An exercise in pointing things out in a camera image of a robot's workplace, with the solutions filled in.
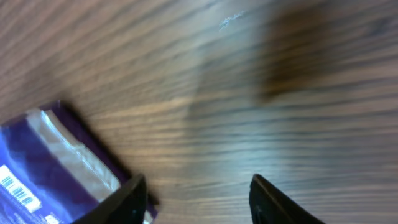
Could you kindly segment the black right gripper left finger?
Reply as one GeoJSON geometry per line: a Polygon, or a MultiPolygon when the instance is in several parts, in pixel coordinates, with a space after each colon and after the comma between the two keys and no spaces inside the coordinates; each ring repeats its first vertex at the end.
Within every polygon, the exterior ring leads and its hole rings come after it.
{"type": "Polygon", "coordinates": [[[138,174],[73,224],[143,224],[146,206],[146,179],[138,174]]]}

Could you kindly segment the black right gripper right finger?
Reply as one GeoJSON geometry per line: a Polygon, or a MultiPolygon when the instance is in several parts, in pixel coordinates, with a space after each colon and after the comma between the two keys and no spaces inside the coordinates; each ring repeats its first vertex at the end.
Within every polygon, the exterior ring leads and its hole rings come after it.
{"type": "Polygon", "coordinates": [[[260,174],[252,177],[249,206],[253,224],[324,224],[260,174]]]}

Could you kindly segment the red purple pad pack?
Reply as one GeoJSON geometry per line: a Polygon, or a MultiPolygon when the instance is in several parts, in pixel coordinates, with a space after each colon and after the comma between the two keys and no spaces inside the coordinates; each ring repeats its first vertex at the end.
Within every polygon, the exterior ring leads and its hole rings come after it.
{"type": "MultiPolygon", "coordinates": [[[[60,101],[1,125],[2,223],[73,223],[136,175],[60,101]]],[[[147,190],[144,223],[156,217],[147,190]]]]}

